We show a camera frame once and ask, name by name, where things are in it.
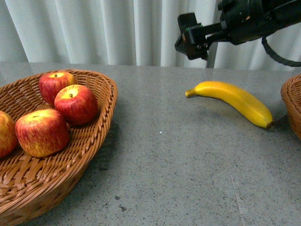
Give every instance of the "banana tip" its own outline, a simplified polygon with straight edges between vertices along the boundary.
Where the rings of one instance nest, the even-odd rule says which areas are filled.
[[[195,96],[196,93],[195,93],[195,90],[194,89],[189,89],[185,92],[185,96],[186,97],[192,97],[192,96]]]
[[[271,127],[273,127],[274,126],[274,122],[273,121],[271,121],[270,123],[268,123],[268,125],[267,125],[267,129],[269,129],[269,128],[271,128]]]

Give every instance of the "woven basket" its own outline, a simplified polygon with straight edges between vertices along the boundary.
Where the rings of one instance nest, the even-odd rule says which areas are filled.
[[[98,117],[86,125],[69,125],[70,143],[53,155],[34,158],[18,146],[0,159],[2,226],[21,224],[58,205],[77,184],[109,131],[118,94],[115,82],[98,72],[66,71],[74,75],[78,84],[91,88],[98,100]],[[39,78],[43,74],[1,87],[0,110],[16,121],[32,111],[51,108],[39,92]]]
[[[301,74],[289,78],[281,88],[287,116],[294,133],[301,139]]]

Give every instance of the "gray countertop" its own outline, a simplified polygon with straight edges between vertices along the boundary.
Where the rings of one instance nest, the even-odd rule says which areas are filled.
[[[115,80],[110,132],[64,201],[22,226],[298,226],[301,142],[280,96],[290,72],[0,63],[0,86],[75,68]],[[213,98],[186,98],[205,80],[238,85],[277,125],[254,126]]]

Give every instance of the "basket rim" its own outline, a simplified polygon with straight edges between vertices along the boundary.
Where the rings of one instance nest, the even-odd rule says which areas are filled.
[[[295,102],[291,95],[292,85],[296,81],[301,81],[301,74],[293,76],[284,82],[284,84],[281,87],[281,97],[287,108],[294,108],[298,113],[301,114],[301,107],[298,106],[298,104]]]
[[[106,82],[110,85],[111,87],[111,93],[107,94],[108,96],[110,96],[110,98],[106,99],[105,102],[108,104],[109,107],[106,107],[106,105],[103,106],[106,107],[105,109],[105,117],[101,117],[99,116],[98,120],[95,122],[97,124],[97,135],[100,134],[101,132],[101,128],[103,126],[103,124],[108,120],[108,115],[112,115],[114,108],[115,108],[115,104],[117,101],[117,95],[118,95],[118,89],[117,89],[117,85],[115,83],[114,80],[112,80],[110,77],[108,77],[107,75],[104,75],[100,72],[96,72],[96,71],[89,71],[89,70],[78,70],[78,69],[59,69],[59,70],[51,70],[51,71],[46,71],[43,73],[38,73],[35,75],[30,75],[26,78],[23,79],[18,79],[13,83],[7,84],[3,87],[0,87],[0,93],[9,89],[12,86],[18,85],[20,83],[24,83],[27,82],[33,78],[38,78],[46,73],[54,73],[57,71],[67,71],[73,74],[96,74],[98,76],[101,76],[104,80],[106,80]],[[108,126],[106,128],[105,131],[105,136],[107,135],[107,132],[109,130]],[[94,142],[97,142],[97,137],[90,137],[89,138],[89,143],[92,142],[92,144],[94,144]],[[77,158],[76,161],[74,161],[74,163],[70,166],[70,167],[66,167],[66,169],[64,170],[63,173],[55,176],[55,178],[53,178],[51,180],[51,184],[49,182],[44,183],[42,186],[38,187],[36,190],[33,189],[34,194],[32,192],[28,192],[26,194],[21,195],[20,197],[16,197],[14,200],[5,203],[3,205],[1,205],[0,203],[0,214],[5,213],[8,211],[14,211],[16,209],[22,208],[24,206],[26,206],[26,201],[28,199],[30,199],[33,195],[38,195],[38,194],[48,194],[50,192],[52,192],[53,190],[55,190],[55,188],[59,187],[61,183],[63,183],[65,180],[70,179],[74,176],[76,176],[78,174],[78,172],[84,168],[85,166],[87,166],[87,164],[91,161],[91,159],[94,157],[94,155],[98,152],[99,148],[101,147],[101,144],[98,144],[97,148],[95,149],[94,153],[89,153],[89,148],[87,149],[88,145],[84,145],[83,149],[86,149],[84,155],[81,156],[81,158]]]

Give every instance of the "robotic arm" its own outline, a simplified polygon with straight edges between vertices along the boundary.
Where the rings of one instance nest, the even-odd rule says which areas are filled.
[[[301,0],[222,0],[220,22],[208,26],[197,23],[194,13],[178,16],[180,36],[175,49],[189,60],[208,59],[213,42],[239,45],[262,38],[266,52],[279,63],[301,66],[278,56],[267,44],[266,37],[285,27],[301,22]]]

